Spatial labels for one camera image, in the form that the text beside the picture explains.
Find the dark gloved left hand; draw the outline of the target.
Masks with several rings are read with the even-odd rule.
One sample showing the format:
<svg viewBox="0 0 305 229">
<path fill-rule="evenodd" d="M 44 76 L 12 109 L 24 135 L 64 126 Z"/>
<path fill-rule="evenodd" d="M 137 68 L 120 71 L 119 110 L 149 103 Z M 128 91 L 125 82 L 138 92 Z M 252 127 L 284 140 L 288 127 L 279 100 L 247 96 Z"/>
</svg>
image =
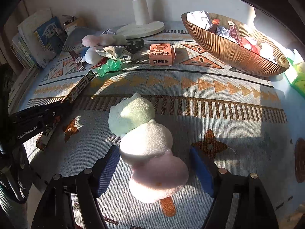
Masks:
<svg viewBox="0 0 305 229">
<path fill-rule="evenodd" d="M 24 145 L 15 148 L 10 154 L 1 154 L 1 188 L 11 200 L 24 204 L 33 182 L 27 153 Z"/>
</svg>

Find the grey sleeved left forearm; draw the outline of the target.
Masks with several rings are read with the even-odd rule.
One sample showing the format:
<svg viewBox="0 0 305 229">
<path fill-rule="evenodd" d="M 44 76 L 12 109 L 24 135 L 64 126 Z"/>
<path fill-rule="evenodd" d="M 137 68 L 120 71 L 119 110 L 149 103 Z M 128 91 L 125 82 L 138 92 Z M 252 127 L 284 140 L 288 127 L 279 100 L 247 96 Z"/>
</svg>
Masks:
<svg viewBox="0 0 305 229">
<path fill-rule="evenodd" d="M 27 201 L 16 202 L 9 197 L 1 185 L 1 208 L 14 228 L 29 228 L 27 219 Z"/>
</svg>

